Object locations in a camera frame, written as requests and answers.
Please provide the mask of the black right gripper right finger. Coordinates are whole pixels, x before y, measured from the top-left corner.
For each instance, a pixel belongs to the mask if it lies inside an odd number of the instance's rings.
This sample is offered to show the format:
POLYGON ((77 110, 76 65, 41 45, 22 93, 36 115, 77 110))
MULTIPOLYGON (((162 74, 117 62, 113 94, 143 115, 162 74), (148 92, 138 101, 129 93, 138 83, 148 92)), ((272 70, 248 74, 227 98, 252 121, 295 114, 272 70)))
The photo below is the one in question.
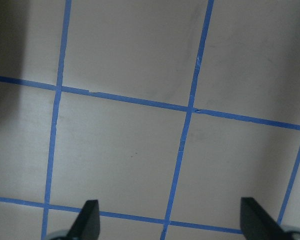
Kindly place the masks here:
POLYGON ((240 200, 240 230, 246 240, 293 240, 253 197, 240 200))

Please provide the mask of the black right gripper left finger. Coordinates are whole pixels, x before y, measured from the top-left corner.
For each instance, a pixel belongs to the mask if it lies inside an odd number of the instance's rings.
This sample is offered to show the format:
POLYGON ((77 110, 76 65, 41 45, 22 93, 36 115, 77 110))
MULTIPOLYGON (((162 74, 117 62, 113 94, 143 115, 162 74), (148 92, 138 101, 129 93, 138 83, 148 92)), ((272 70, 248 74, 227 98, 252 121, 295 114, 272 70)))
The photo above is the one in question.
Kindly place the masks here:
POLYGON ((66 240, 97 240, 101 231, 98 200, 87 200, 65 236, 66 240))

